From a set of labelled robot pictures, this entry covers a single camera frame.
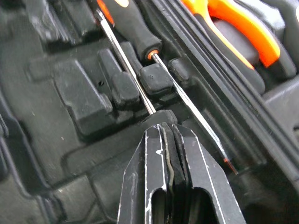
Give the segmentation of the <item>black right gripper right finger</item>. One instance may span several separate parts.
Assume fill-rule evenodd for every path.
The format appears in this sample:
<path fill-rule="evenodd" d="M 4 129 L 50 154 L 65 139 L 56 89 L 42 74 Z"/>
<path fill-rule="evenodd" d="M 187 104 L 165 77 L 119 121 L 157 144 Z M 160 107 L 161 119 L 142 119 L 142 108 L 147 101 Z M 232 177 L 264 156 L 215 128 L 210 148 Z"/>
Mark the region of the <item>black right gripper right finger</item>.
<path fill-rule="evenodd" d="M 189 128 L 173 127 L 190 185 L 188 224 L 246 224 L 225 172 Z"/>

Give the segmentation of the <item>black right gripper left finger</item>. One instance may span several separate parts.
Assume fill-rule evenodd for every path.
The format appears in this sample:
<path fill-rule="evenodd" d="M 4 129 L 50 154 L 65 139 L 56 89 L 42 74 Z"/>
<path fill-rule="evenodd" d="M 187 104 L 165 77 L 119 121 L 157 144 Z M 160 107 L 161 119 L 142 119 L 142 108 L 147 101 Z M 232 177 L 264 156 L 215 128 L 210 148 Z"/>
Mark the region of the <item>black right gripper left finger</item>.
<path fill-rule="evenodd" d="M 179 126 L 145 130 L 124 174 L 117 224 L 183 224 L 187 170 Z"/>

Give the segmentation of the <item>screwdriver with black handle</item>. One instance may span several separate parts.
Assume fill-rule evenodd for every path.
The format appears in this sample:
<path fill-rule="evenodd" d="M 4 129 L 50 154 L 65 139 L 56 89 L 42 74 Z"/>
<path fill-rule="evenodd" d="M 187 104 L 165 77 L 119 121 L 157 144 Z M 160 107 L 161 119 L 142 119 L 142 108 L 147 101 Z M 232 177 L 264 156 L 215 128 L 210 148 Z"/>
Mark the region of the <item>screwdriver with black handle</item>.
<path fill-rule="evenodd" d="M 97 17 L 102 30 L 105 32 L 107 38 L 109 39 L 122 66 L 124 67 L 125 71 L 130 75 L 130 77 L 132 77 L 132 79 L 140 93 L 143 104 L 149 114 L 149 116 L 143 121 L 142 125 L 150 127 L 150 126 L 153 126 L 156 124 L 161 124 L 163 122 L 168 123 L 168 124 L 177 124 L 178 120 L 172 110 L 159 110 L 159 111 L 155 110 L 153 104 L 151 103 L 151 101 L 147 97 L 145 91 L 143 90 L 141 84 L 139 83 L 137 75 L 136 75 L 133 67 L 131 66 L 128 58 L 126 57 L 117 38 L 115 37 L 112 29 L 110 28 L 110 25 L 108 24 L 105 16 L 103 15 L 103 13 L 101 12 L 100 9 L 96 9 L 95 16 Z"/>

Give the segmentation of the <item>black plastic tool case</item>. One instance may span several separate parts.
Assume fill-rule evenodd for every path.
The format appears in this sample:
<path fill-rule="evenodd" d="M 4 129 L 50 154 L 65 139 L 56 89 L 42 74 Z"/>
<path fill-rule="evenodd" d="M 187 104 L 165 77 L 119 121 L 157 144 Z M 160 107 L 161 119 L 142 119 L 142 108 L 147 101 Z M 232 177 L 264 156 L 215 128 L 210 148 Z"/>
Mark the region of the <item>black plastic tool case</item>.
<path fill-rule="evenodd" d="M 134 0 L 162 41 L 161 65 L 108 24 L 156 111 L 172 110 L 226 174 L 246 224 L 299 224 L 299 0 L 235 0 L 297 69 L 280 79 L 226 21 L 215 26 L 255 67 L 259 93 L 181 0 Z M 149 116 L 95 16 L 97 0 L 0 0 L 0 224 L 117 224 L 124 171 Z"/>

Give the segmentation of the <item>black and orange handled screwdriver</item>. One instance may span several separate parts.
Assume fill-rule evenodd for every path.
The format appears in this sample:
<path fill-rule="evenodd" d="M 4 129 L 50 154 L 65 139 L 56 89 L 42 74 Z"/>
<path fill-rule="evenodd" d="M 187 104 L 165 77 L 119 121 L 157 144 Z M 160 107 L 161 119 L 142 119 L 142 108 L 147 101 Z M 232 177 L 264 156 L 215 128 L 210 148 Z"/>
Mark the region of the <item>black and orange handled screwdriver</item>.
<path fill-rule="evenodd" d="M 219 137 L 211 128 L 194 103 L 187 96 L 185 91 L 175 81 L 170 74 L 166 65 L 159 57 L 159 51 L 162 48 L 162 41 L 156 37 L 147 27 L 143 16 L 137 7 L 134 0 L 97 0 L 100 7 L 99 15 L 102 20 L 109 21 L 118 30 L 118 32 L 130 41 L 137 51 L 137 55 L 141 59 L 154 60 L 161 65 L 172 80 L 177 94 L 187 108 L 193 113 L 199 124 L 207 131 L 219 148 L 223 160 L 232 169 L 235 174 L 238 174 L 237 169 L 230 161 Z"/>

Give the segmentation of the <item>orange and black handled pliers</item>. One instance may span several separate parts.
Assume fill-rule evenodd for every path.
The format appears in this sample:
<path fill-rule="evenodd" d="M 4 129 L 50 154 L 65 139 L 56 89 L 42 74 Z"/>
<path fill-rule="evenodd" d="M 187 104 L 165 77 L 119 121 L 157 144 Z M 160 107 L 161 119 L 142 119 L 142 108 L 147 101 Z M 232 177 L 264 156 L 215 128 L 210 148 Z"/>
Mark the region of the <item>orange and black handled pliers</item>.
<path fill-rule="evenodd" d="M 232 62 L 259 93 L 265 91 L 262 77 L 255 67 L 229 42 L 215 26 L 212 18 L 233 25 L 255 47 L 262 65 L 280 79 L 296 75 L 296 67 L 282 43 L 252 13 L 238 5 L 235 0 L 181 0 L 204 28 L 213 44 Z"/>

